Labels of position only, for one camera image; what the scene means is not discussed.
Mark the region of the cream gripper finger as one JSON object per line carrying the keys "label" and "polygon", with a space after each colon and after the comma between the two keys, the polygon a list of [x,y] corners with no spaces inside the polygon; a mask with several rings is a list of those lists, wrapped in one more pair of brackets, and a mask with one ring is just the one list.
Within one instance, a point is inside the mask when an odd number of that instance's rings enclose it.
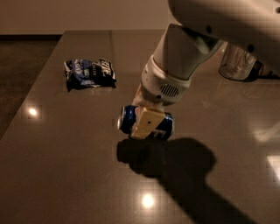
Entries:
{"label": "cream gripper finger", "polygon": [[133,106],[144,106],[145,99],[143,97],[142,85],[139,85],[132,102]]}
{"label": "cream gripper finger", "polygon": [[135,112],[136,122],[130,133],[134,139],[145,139],[165,119],[165,113],[154,108],[138,106]]}

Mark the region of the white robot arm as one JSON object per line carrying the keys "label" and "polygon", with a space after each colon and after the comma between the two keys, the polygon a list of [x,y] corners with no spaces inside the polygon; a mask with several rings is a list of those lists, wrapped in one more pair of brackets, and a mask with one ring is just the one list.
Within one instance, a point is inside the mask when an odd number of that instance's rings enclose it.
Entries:
{"label": "white robot arm", "polygon": [[164,120],[164,107],[179,101],[199,64],[226,41],[280,71],[279,0],[168,0],[169,24],[145,65],[133,104],[129,135],[145,139]]}

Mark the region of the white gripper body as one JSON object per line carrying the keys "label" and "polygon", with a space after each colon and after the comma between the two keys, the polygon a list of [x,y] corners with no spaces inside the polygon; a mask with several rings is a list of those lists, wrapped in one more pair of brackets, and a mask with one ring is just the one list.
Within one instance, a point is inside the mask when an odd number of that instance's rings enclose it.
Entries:
{"label": "white gripper body", "polygon": [[164,106],[178,102],[190,84],[190,80],[181,80],[163,71],[153,56],[150,56],[141,74],[143,98],[149,102],[161,102]]}

